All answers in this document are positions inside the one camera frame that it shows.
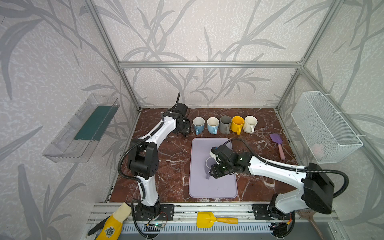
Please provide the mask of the purple ceramic mug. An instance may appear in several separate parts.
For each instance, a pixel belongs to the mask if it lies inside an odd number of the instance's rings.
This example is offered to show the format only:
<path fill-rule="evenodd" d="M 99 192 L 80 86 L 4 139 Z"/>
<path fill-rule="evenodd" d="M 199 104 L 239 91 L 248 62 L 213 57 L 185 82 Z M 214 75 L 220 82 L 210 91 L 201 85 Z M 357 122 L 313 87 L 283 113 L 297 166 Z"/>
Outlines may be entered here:
<path fill-rule="evenodd" d="M 211 167 L 213 165 L 215 165 L 216 163 L 217 163 L 216 160 L 214 158 L 212 158 L 212 157 L 209 157 L 209 158 L 206 159 L 206 163 L 205 163 L 206 167 L 205 167 L 205 169 L 206 169 L 206 172 L 207 172 L 207 176 L 206 176 L 207 180 L 209 180 L 210 177 L 211 177 L 211 175 L 210 175 Z"/>

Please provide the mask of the teal blue mug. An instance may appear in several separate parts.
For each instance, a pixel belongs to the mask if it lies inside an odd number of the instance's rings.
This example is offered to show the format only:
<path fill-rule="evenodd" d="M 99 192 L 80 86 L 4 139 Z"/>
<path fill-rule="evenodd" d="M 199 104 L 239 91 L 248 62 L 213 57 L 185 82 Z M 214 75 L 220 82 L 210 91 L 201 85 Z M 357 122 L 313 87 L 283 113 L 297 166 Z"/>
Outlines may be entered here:
<path fill-rule="evenodd" d="M 202 134 L 205 127 L 205 119 L 196 117 L 193 119 L 194 132 L 196 135 Z"/>

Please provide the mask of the light blue mug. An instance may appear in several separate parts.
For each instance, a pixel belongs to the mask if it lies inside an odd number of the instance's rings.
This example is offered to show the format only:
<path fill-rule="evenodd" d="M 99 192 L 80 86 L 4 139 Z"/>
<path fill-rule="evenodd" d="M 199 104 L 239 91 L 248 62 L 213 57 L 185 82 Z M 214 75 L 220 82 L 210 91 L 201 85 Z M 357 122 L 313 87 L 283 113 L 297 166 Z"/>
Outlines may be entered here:
<path fill-rule="evenodd" d="M 210 117 L 207 120 L 207 129 L 210 134 L 216 135 L 218 133 L 220 121 L 216 117 Z"/>

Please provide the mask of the yellow ceramic mug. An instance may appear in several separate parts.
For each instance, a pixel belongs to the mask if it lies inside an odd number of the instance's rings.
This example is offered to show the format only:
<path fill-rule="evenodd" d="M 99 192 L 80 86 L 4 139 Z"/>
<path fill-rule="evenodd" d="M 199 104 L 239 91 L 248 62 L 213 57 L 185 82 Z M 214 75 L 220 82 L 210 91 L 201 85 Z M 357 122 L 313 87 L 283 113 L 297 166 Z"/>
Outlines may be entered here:
<path fill-rule="evenodd" d="M 236 133 L 237 135 L 240 135 L 243 129 L 245 121 L 242 117 L 240 116 L 235 116 L 232 118 L 232 123 L 231 123 L 231 131 Z"/>

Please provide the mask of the grey ceramic mug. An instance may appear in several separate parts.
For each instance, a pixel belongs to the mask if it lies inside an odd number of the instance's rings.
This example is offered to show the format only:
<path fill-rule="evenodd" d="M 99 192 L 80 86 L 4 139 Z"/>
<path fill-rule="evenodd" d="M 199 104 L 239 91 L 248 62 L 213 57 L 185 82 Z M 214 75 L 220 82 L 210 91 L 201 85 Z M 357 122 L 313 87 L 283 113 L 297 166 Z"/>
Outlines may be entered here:
<path fill-rule="evenodd" d="M 232 118 L 229 116 L 221 116 L 220 117 L 220 124 L 219 124 L 219 131 L 220 133 L 224 135 L 229 135 L 231 132 L 231 124 L 232 124 Z"/>

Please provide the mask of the white ceramic mug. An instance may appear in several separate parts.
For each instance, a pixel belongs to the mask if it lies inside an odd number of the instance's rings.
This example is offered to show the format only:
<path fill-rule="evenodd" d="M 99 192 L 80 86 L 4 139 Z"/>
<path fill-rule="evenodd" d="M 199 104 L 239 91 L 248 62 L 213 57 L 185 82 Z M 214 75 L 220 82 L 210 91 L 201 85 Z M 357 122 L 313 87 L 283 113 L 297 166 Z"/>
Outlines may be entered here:
<path fill-rule="evenodd" d="M 256 125 L 258 123 L 257 118 L 253 116 L 245 117 L 245 123 L 243 125 L 243 130 L 245 133 L 253 134 L 255 132 Z"/>

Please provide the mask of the black ceramic mug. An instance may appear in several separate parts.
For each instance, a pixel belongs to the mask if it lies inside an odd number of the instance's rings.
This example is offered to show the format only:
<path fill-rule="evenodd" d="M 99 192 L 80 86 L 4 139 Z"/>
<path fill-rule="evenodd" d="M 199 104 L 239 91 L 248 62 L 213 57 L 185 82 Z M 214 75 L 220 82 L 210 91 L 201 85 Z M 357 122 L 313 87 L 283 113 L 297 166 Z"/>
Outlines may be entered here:
<path fill-rule="evenodd" d="M 189 119 L 184 119 L 182 122 L 181 134 L 185 138 L 191 132 L 191 123 Z"/>

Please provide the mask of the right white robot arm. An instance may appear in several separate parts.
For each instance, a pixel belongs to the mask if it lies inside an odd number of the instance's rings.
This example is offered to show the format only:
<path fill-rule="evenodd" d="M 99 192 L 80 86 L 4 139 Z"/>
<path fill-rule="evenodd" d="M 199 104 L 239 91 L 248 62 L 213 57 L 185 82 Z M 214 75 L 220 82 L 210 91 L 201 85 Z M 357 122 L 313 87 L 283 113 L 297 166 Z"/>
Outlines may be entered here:
<path fill-rule="evenodd" d="M 226 144 L 213 147 L 210 156 L 216 163 L 210 168 L 210 176 L 218 179 L 235 173 L 249 173 L 271 178 L 295 188 L 285 194 L 274 194 L 270 204 L 271 214 L 289 214 L 311 209 L 329 215 L 334 198 L 349 186 L 347 174 L 337 170 L 323 170 L 319 165 L 294 166 L 263 158 L 252 150 L 235 153 Z"/>

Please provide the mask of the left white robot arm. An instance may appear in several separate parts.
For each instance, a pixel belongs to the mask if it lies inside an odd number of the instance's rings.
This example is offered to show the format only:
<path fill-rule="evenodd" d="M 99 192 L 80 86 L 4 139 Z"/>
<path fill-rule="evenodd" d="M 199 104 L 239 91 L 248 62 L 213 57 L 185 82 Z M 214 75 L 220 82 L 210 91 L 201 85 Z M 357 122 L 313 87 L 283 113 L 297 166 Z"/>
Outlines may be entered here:
<path fill-rule="evenodd" d="M 138 206 L 145 210 L 160 208 L 155 182 L 159 168 L 158 148 L 171 133 L 186 137 L 191 132 L 188 107 L 179 102 L 180 96 L 178 93 L 175 104 L 161 113 L 161 120 L 148 134 L 131 141 L 129 149 L 118 163 L 119 175 L 138 183 L 141 194 Z"/>

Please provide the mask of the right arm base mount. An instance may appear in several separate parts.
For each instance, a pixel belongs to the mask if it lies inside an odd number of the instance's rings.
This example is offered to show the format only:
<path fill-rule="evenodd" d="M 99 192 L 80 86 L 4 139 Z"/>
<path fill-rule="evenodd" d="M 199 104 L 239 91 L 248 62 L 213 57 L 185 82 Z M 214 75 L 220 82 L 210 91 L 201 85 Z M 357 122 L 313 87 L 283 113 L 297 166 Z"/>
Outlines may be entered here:
<path fill-rule="evenodd" d="M 271 221 L 288 221 L 291 219 L 290 214 L 285 214 L 269 204 L 253 204 L 252 211 L 255 220 L 271 220 Z"/>

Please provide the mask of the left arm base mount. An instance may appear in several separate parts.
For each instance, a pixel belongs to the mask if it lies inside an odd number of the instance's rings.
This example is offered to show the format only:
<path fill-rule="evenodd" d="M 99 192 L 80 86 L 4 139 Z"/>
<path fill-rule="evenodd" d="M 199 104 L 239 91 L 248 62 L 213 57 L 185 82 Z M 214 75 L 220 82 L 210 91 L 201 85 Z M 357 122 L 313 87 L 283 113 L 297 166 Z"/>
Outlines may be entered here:
<path fill-rule="evenodd" d="M 137 221 L 149 221 L 155 219 L 157 221 L 171 221 L 174 218 L 175 205 L 172 204 L 156 204 L 148 207 L 138 204 L 134 210 L 134 216 Z"/>

